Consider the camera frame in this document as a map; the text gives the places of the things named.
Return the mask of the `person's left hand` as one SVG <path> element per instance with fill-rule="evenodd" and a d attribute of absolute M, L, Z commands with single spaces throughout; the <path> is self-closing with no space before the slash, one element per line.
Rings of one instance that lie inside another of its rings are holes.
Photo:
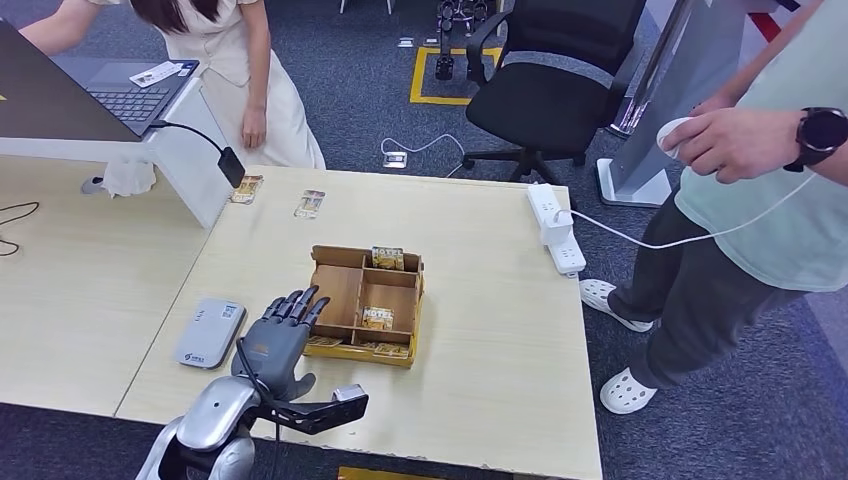
<path fill-rule="evenodd" d="M 754 179 L 798 158 L 796 133 L 804 116 L 801 110 L 719 109 L 678 125 L 662 148 L 722 184 Z"/>
<path fill-rule="evenodd" d="M 264 107 L 248 106 L 242 119 L 242 144 L 248 149 L 261 147 L 267 137 L 267 119 Z"/>

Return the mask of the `person's right hand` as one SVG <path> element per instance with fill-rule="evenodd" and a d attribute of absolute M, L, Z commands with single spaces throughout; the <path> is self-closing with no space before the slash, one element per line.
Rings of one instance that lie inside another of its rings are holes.
<path fill-rule="evenodd" d="M 709 98 L 699 102 L 694 108 L 690 110 L 688 115 L 690 117 L 697 117 L 716 110 L 732 108 L 736 105 L 737 102 L 738 99 L 732 95 L 716 93 L 710 96 Z"/>

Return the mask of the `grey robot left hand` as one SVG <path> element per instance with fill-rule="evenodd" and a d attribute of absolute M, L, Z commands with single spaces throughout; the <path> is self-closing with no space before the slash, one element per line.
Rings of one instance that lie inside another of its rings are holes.
<path fill-rule="evenodd" d="M 293 401 L 306 395 L 316 377 L 309 373 L 297 380 L 294 369 L 300 360 L 328 297 L 315 299 L 317 285 L 295 290 L 273 300 L 236 344 L 230 374 L 256 379 L 275 400 Z"/>

